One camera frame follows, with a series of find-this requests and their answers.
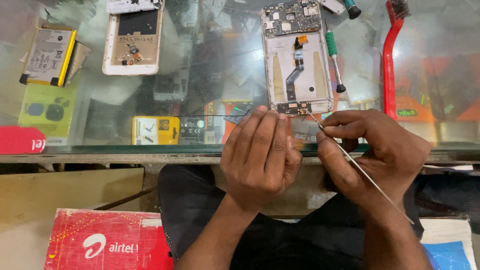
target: screwdriver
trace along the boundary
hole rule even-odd
[[[313,119],[315,120],[315,122],[317,122],[318,124],[318,127],[320,128],[321,131],[324,130],[324,126],[322,124],[320,124],[320,122],[318,122],[318,120],[313,116],[312,113],[310,113],[308,110],[307,110],[307,113],[313,117]],[[370,183],[372,183],[376,189],[378,189],[378,191],[380,191],[380,193],[382,193],[382,195],[393,205],[393,207],[395,207],[395,209],[397,209],[400,213],[402,213],[402,215],[411,223],[411,224],[415,224],[408,216],[407,214],[405,214],[400,208],[398,208],[398,206],[392,201],[392,199],[390,199],[388,197],[387,194],[385,194],[385,192],[383,192],[383,190],[373,181],[373,179],[360,167],[360,165],[352,158],[352,156],[345,150],[343,149],[343,147],[337,142],[336,142],[336,145],[338,145],[338,148],[340,148],[340,150],[343,152],[343,154],[348,158],[350,159],[350,161],[353,163],[353,165],[355,165],[355,167],[357,167],[357,169],[360,170],[360,172],[365,176],[367,177],[367,179],[370,181]]]
[[[330,57],[332,58],[333,67],[335,68],[335,77],[336,77],[336,83],[337,83],[336,92],[343,93],[347,90],[347,88],[343,85],[342,78],[340,77],[340,70],[338,69],[338,63],[336,61],[337,51],[336,51],[335,39],[333,37],[333,32],[328,29],[328,23],[326,19],[325,19],[325,26],[327,28],[325,39],[328,47],[328,55],[330,55]]]

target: metal spudger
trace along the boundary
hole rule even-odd
[[[318,124],[318,127],[320,128],[321,131],[324,130],[324,126],[322,126],[322,124],[320,124],[320,122],[318,122],[315,117],[309,112],[307,111],[307,113],[313,117],[313,119],[315,120],[315,122],[317,122]],[[380,191],[380,193],[382,193],[382,195],[393,205],[393,207],[395,207],[395,209],[397,209],[400,213],[402,213],[405,218],[412,224],[415,224],[400,208],[398,208],[398,206],[392,201],[392,199],[390,199],[387,194],[385,194],[385,192],[383,192],[383,190],[373,181],[373,179],[360,167],[360,165],[352,158],[352,156],[347,152],[345,151],[345,149],[343,149],[343,147],[337,142],[336,142],[336,145],[338,145],[338,148],[340,148],[340,150],[342,150],[343,154],[345,156],[347,156],[350,161],[355,165],[355,167],[357,167],[357,169],[360,170],[361,173],[363,173],[363,175],[365,175],[365,177],[367,177],[367,179],[372,183],[372,185],[374,185],[378,191]]]

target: hand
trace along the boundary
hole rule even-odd
[[[403,195],[422,169],[431,145],[377,110],[338,111],[322,125],[325,133],[317,134],[318,157],[338,189],[368,214],[389,209],[390,203],[325,134],[341,138],[347,151],[354,150],[363,137],[370,149],[355,161],[402,209]]]
[[[295,181],[302,155],[288,134],[285,114],[258,107],[242,120],[225,143],[220,167],[227,177],[227,196],[244,210],[260,208]]]

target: forearm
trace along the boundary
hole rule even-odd
[[[432,269],[410,223],[394,209],[367,214],[364,256],[369,270]]]
[[[175,269],[228,269],[243,232],[257,214],[243,211],[232,197],[225,195],[212,219]]]

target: flex cable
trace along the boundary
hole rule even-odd
[[[293,70],[292,74],[290,74],[286,80],[288,103],[297,103],[297,97],[295,95],[295,81],[305,70],[305,67],[303,66],[303,44],[299,42],[298,37],[295,39],[294,49],[295,70]]]

